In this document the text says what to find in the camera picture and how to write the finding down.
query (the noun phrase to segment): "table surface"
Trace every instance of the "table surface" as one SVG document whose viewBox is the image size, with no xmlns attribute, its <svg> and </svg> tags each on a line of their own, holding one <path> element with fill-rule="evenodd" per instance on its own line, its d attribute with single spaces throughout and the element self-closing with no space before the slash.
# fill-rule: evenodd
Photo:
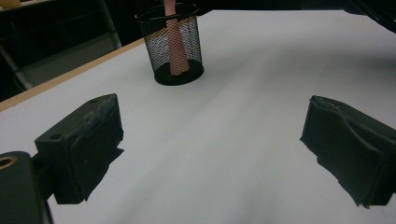
<svg viewBox="0 0 396 224">
<path fill-rule="evenodd" d="M 396 34 L 344 11 L 212 11 L 198 22 L 205 73 L 192 83 L 157 84 L 139 45 L 4 103 L 21 101 L 0 113 L 0 153 L 33 156 L 74 109 L 119 96 L 125 152 L 87 202 L 49 199 L 55 223 L 393 224 L 394 198 L 357 207 L 299 138 L 312 95 L 396 127 Z"/>
</svg>

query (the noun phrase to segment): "pen holder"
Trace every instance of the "pen holder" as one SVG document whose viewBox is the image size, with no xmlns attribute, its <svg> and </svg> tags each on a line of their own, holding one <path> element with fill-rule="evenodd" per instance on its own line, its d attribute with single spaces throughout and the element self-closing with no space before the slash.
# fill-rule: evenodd
<svg viewBox="0 0 396 224">
<path fill-rule="evenodd" d="M 158 83 L 182 85 L 204 72 L 196 19 L 198 9 L 194 4 L 176 4 L 177 14 L 172 16 L 165 16 L 163 6 L 136 14 Z"/>
</svg>

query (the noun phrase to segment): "floor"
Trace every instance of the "floor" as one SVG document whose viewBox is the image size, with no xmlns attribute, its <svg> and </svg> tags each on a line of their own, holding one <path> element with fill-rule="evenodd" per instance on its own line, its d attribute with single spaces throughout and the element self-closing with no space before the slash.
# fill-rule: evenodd
<svg viewBox="0 0 396 224">
<path fill-rule="evenodd" d="M 119 47 L 120 43 L 114 43 L 109 34 L 101 35 L 94 40 L 23 67 L 21 69 L 22 77 L 17 77 L 5 60 L 1 58 L 0 67 L 4 69 L 0 71 L 5 73 L 1 74 L 0 102 L 73 70 Z"/>
</svg>

